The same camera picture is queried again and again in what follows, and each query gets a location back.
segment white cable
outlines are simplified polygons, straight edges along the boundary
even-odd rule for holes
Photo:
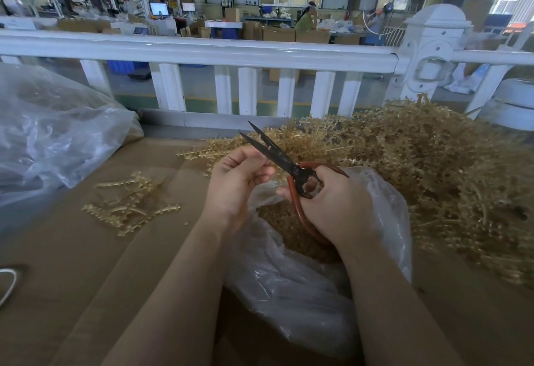
[[[15,285],[17,284],[18,275],[17,275],[17,271],[11,268],[2,268],[0,269],[0,273],[11,273],[11,275],[13,275],[13,282],[11,282],[11,286],[9,286],[8,291],[4,294],[4,296],[2,297],[2,300],[0,300],[0,307],[2,307],[3,304],[8,300],[11,293],[13,293],[13,289],[15,288]]]

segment scissors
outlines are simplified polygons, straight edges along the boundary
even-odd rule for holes
[[[265,143],[265,145],[259,143],[253,138],[250,138],[248,135],[239,132],[245,140],[247,140],[252,146],[254,146],[258,151],[265,155],[267,159],[281,167],[284,171],[290,175],[287,177],[287,185],[290,188],[291,202],[293,203],[293,208],[297,214],[298,220],[300,221],[304,231],[310,234],[315,240],[321,245],[331,245],[332,243],[326,239],[315,226],[311,223],[310,220],[304,215],[304,210],[302,209],[302,204],[299,196],[311,199],[312,195],[306,191],[305,185],[308,180],[313,177],[319,182],[321,186],[324,186],[324,183],[319,177],[314,169],[318,166],[326,166],[332,169],[334,172],[337,172],[341,175],[349,177],[343,170],[336,165],[331,163],[324,162],[300,162],[295,163],[293,160],[287,156],[267,135],[263,133],[257,126],[252,124],[249,121],[249,124],[254,128]]]

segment forearm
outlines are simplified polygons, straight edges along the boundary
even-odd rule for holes
[[[341,257],[366,364],[463,364],[378,238],[362,239]]]
[[[103,366],[208,365],[230,234],[201,218]]]

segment green shirt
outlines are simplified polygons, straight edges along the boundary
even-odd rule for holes
[[[313,30],[313,20],[308,13],[305,13],[300,20],[298,20],[295,30],[299,31],[309,31]]]

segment red scissor handle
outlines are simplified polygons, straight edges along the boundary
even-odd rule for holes
[[[332,169],[336,173],[349,177],[349,175],[343,172],[343,170],[339,166],[333,165],[331,163],[300,162],[299,166],[302,168],[311,168],[311,169],[316,169],[318,166],[326,166]],[[325,246],[331,245],[332,243],[328,239],[326,239],[323,236],[323,234],[321,234],[317,230],[317,228],[315,228],[315,225],[313,225],[311,221],[308,220],[306,216],[304,215],[304,210],[302,209],[302,204],[300,202],[300,196],[298,195],[297,188],[295,187],[295,179],[293,179],[292,176],[287,177],[287,185],[290,187],[291,201],[293,203],[293,208],[295,209],[298,220],[300,221],[302,227],[304,228],[304,231],[310,234],[321,245],[325,245]]]

